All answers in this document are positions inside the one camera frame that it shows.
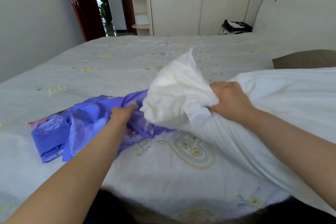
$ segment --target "potted plant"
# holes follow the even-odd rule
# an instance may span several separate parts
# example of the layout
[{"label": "potted plant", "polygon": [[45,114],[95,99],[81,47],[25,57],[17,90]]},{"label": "potted plant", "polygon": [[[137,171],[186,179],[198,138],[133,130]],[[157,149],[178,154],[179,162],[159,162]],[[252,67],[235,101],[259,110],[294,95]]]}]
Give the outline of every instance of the potted plant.
[{"label": "potted plant", "polygon": [[113,31],[112,14],[109,5],[109,0],[100,0],[99,6],[100,16],[105,20],[106,31]]}]

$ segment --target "person's right arm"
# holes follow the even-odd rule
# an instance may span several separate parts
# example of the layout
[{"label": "person's right arm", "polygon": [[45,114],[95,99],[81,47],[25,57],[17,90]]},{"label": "person's right arm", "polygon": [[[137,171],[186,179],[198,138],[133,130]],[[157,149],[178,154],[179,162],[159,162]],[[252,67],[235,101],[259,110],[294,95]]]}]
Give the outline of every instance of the person's right arm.
[{"label": "person's right arm", "polygon": [[336,210],[336,144],[256,109],[237,82],[214,82],[222,117],[254,132],[267,148]]}]

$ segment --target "purple floral fabric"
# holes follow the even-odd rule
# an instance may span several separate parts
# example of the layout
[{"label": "purple floral fabric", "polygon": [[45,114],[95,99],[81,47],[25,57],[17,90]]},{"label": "purple floral fabric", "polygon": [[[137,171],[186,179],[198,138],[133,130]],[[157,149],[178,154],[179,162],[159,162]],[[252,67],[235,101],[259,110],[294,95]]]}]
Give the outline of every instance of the purple floral fabric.
[{"label": "purple floral fabric", "polygon": [[139,111],[147,90],[125,97],[101,95],[83,103],[29,123],[31,135],[42,162],[49,162],[63,154],[63,161],[70,160],[108,123],[113,107],[127,107],[136,102],[118,154],[143,138],[154,138],[167,128],[148,123]]}]

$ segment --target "white box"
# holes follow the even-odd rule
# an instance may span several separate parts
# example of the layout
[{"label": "white box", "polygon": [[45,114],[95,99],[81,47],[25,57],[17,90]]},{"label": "white box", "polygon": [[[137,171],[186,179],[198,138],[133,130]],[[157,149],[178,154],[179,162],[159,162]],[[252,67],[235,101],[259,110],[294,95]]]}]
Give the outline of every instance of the white box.
[{"label": "white box", "polygon": [[148,15],[147,14],[135,14],[135,23],[138,25],[148,25]]}]

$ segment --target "corner shelf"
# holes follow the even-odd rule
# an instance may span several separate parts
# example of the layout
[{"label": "corner shelf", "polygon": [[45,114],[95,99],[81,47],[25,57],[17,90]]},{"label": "corner shelf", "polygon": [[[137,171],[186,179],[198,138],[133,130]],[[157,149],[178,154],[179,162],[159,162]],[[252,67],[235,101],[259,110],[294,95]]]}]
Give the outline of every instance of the corner shelf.
[{"label": "corner shelf", "polygon": [[132,25],[132,28],[138,28],[138,29],[149,29],[149,25],[138,25],[138,24],[134,24]]}]

